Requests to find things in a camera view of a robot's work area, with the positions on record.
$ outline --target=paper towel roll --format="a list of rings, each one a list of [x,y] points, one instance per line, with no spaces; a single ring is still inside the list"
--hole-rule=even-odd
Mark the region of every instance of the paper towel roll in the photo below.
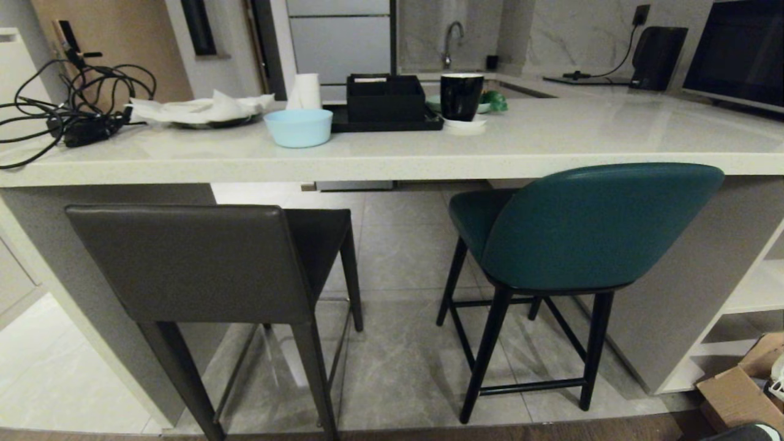
[[[286,108],[321,108],[321,85],[318,82],[318,74],[298,74],[294,78],[294,88]]]

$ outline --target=black wooden leg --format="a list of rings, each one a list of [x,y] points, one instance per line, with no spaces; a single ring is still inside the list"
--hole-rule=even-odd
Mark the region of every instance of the black wooden leg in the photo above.
[[[324,355],[321,353],[321,341],[318,337],[316,322],[312,320],[310,323],[292,325],[292,331],[326,439],[328,441],[336,440],[338,439],[338,429],[335,423],[335,411],[332,409],[332,399],[329,395],[327,371],[324,365]]]
[[[354,315],[354,328],[361,332],[365,328],[362,321],[362,302],[359,296],[359,274],[357,272],[357,252],[354,249],[354,229],[349,224],[346,238],[340,246],[340,260],[343,262],[343,274],[346,276],[348,298],[351,303],[351,314]]]
[[[207,439],[224,441],[226,434],[213,422],[215,410],[180,328],[171,322],[139,323],[139,328]]]
[[[463,410],[460,412],[460,422],[463,424],[467,424],[471,419],[474,404],[476,404],[477,398],[479,398],[479,388],[481,388],[482,381],[485,379],[485,373],[487,373],[488,365],[490,364],[490,357],[492,357],[492,351],[495,348],[498,336],[501,334],[501,326],[511,300],[512,290],[495,288],[495,296],[493,296],[490,304],[485,332],[482,334],[482,342],[479,344],[477,361],[474,363],[474,370],[471,372],[466,401],[463,404]]]
[[[539,308],[542,306],[542,298],[541,297],[534,297],[533,303],[531,303],[531,309],[528,310],[528,320],[536,320],[536,315],[539,314]]]
[[[460,270],[463,269],[463,262],[466,261],[466,243],[462,237],[457,238],[457,246],[455,247],[455,256],[452,258],[452,266],[449,269],[449,277],[446,279],[446,288],[444,289],[444,298],[441,299],[441,309],[438,310],[438,318],[436,324],[441,326],[444,324],[446,312],[449,310],[449,304],[452,302],[452,295],[455,293],[455,286],[457,286],[457,279],[460,277]]]
[[[593,396],[593,386],[599,373],[601,350],[604,347],[604,337],[607,335],[607,325],[610,323],[610,310],[612,298],[615,293],[597,293],[593,296],[593,313],[590,320],[590,334],[588,336],[588,350],[586,353],[586,369],[584,377],[586,385],[580,394],[580,409],[588,411],[590,400]]]

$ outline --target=kitchen island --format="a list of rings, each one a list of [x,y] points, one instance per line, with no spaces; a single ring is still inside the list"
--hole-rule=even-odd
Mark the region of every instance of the kitchen island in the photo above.
[[[784,306],[776,246],[784,224],[784,125],[665,95],[528,81],[560,99],[511,100],[485,133],[336,133],[276,146],[263,123],[187,131],[129,127],[85,148],[56,148],[0,174],[0,227],[91,344],[161,425],[182,403],[71,230],[76,202],[214,203],[209,183],[537,178],[580,166],[697,162],[727,175],[719,194],[654,269],[617,296],[613,345],[652,393],[690,388],[690,354],[725,313]],[[0,155],[11,162],[39,148]],[[200,363],[225,330],[192,330]]]

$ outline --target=marble countertop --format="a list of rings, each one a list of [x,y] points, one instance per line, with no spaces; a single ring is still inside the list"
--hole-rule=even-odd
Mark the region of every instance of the marble countertop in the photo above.
[[[480,135],[334,133],[327,144],[306,149],[278,147],[263,123],[212,131],[128,127],[110,140],[57,147],[24,169],[2,171],[0,187],[525,178],[658,161],[784,175],[780,121],[627,88],[570,91],[575,88],[535,78],[516,81],[561,98],[510,100],[508,112],[487,116]],[[0,153],[0,162],[29,156],[39,145],[16,146]]]

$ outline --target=tangled cables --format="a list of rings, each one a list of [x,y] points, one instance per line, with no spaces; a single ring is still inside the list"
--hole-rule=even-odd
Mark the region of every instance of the tangled cables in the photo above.
[[[70,64],[79,71],[72,79],[62,74],[59,75],[60,80],[67,88],[67,99],[61,104],[53,104],[22,97],[24,88],[44,70],[54,64]],[[142,71],[149,77],[148,82],[132,77],[124,72],[129,69]],[[109,86],[111,87],[111,102],[108,105],[106,103],[99,105],[102,88]],[[22,137],[0,139],[0,144],[30,140],[47,134],[53,137],[53,141],[30,158],[14,164],[0,165],[0,169],[13,169],[25,166],[43,156],[61,140],[64,141],[67,147],[80,147],[100,140],[106,140],[117,133],[121,127],[131,124],[132,108],[125,107],[125,103],[121,103],[118,106],[118,87],[124,87],[131,98],[135,98],[137,91],[139,91],[144,92],[147,99],[152,100],[158,87],[158,82],[150,71],[135,64],[119,64],[114,67],[105,67],[89,66],[83,63],[75,64],[70,60],[51,60],[44,64],[35,75],[24,82],[16,91],[12,103],[0,104],[0,109],[15,108],[23,114],[22,116],[0,121],[0,126],[19,121],[43,119],[46,122],[46,129]]]

